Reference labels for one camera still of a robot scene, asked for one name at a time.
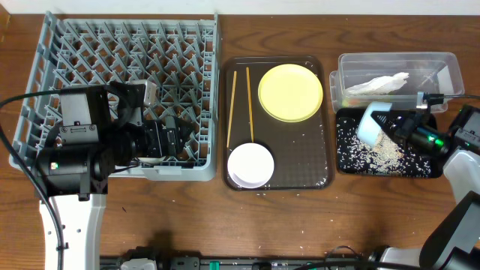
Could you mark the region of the light blue plate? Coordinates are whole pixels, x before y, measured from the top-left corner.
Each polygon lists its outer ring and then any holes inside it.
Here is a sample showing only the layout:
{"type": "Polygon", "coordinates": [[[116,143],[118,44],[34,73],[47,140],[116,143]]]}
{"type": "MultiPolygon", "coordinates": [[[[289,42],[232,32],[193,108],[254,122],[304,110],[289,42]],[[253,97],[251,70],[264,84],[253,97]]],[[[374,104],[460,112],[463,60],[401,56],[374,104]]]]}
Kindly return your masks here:
{"type": "Polygon", "coordinates": [[[380,134],[381,127],[374,121],[371,116],[373,112],[388,112],[392,108],[391,103],[374,101],[370,103],[364,111],[357,129],[357,137],[360,141],[367,144],[371,148],[376,145],[377,137],[380,134]]]}

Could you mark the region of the white napkin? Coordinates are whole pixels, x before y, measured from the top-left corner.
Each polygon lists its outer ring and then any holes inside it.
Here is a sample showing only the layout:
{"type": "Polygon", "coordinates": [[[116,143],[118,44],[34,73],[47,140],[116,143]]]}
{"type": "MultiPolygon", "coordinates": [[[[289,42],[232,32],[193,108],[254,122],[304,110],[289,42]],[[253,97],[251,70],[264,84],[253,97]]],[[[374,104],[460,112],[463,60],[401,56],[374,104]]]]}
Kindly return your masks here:
{"type": "Polygon", "coordinates": [[[396,73],[393,76],[380,76],[368,82],[354,85],[344,90],[346,95],[387,95],[390,92],[401,89],[410,75],[406,72],[396,73]]]}

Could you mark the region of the green snack wrapper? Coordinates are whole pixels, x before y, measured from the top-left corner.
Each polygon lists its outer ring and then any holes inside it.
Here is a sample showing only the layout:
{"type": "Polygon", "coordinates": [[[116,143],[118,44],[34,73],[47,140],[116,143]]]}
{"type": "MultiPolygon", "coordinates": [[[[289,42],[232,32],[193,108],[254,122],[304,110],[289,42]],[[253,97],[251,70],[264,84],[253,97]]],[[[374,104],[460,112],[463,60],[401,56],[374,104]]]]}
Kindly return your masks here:
{"type": "Polygon", "coordinates": [[[342,101],[342,107],[367,107],[370,103],[369,100],[346,99],[342,101]]]}

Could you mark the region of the wooden chopstick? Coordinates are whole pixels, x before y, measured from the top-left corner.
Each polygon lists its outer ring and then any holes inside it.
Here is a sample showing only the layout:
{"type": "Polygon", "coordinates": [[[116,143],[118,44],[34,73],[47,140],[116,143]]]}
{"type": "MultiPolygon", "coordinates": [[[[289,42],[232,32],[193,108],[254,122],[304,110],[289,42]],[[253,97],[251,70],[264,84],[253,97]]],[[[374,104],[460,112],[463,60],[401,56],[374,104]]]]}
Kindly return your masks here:
{"type": "Polygon", "coordinates": [[[253,118],[253,109],[252,109],[250,68],[246,67],[245,71],[246,71],[246,80],[247,80],[247,101],[248,101],[248,114],[249,114],[249,125],[250,125],[250,140],[252,143],[254,143],[254,118],[253,118]]]}
{"type": "Polygon", "coordinates": [[[231,137],[232,124],[233,124],[233,111],[234,111],[235,96],[236,96],[236,80],[237,80],[237,71],[235,70],[233,73],[232,91],[231,91],[231,98],[230,98],[229,122],[228,122],[228,128],[227,128],[227,138],[226,138],[227,148],[230,147],[230,137],[231,137]]]}

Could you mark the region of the pink bowl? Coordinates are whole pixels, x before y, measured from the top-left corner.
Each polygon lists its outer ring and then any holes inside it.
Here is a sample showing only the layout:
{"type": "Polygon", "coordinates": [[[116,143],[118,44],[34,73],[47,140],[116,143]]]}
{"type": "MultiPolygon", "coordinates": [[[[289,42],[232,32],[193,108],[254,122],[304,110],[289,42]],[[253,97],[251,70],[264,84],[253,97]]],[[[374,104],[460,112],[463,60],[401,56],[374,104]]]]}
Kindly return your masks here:
{"type": "Polygon", "coordinates": [[[229,155],[227,172],[241,188],[260,188],[273,176],[275,161],[263,145],[249,142],[236,147],[229,155]]]}

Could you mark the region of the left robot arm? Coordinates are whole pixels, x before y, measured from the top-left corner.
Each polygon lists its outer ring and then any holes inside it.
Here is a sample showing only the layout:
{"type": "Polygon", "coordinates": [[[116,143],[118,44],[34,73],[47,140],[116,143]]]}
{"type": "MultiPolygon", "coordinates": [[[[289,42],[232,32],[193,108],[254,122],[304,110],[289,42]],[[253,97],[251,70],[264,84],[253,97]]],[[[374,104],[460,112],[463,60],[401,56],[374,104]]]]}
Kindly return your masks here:
{"type": "Polygon", "coordinates": [[[182,153],[194,126],[179,117],[146,120],[150,82],[87,85],[60,91],[62,120],[49,132],[32,172],[59,219],[64,269],[99,269],[108,178],[145,158],[182,153]]]}

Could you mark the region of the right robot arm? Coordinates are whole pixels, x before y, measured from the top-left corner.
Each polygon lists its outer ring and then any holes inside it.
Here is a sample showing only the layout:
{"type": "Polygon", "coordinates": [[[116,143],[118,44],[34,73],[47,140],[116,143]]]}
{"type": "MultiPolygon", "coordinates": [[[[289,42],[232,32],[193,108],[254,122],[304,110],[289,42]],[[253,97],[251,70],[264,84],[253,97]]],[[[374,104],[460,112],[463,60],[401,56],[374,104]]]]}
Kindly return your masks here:
{"type": "Polygon", "coordinates": [[[428,124],[428,114],[375,111],[371,118],[396,143],[443,164],[456,206],[420,249],[386,248],[379,269],[479,268],[479,109],[463,106],[447,132],[428,124]]]}

